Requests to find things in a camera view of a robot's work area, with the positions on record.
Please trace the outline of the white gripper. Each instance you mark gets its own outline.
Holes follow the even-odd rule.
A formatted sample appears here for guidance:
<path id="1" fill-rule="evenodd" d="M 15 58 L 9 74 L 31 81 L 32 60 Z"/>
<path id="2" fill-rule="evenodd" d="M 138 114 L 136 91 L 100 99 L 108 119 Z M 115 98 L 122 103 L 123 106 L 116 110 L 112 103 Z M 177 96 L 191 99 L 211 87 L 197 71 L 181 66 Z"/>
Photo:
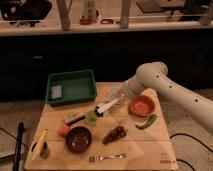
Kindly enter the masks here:
<path id="1" fill-rule="evenodd" d="M 118 90 L 118 99 L 120 102 L 132 99 L 140 94 L 140 84 L 135 79 L 128 79 Z"/>

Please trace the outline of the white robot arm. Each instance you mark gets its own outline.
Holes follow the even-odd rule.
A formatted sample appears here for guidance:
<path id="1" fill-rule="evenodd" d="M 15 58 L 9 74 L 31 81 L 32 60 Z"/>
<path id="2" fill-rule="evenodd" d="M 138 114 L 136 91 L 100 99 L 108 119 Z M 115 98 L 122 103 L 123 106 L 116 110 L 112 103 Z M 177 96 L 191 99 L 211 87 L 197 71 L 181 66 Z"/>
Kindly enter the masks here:
<path id="1" fill-rule="evenodd" d="M 173 82 L 167 73 L 168 68 L 163 62 L 142 64 L 135 75 L 121 85 L 120 90 L 125 97 L 133 98 L 151 88 L 179 105 L 213 135 L 213 101 Z"/>

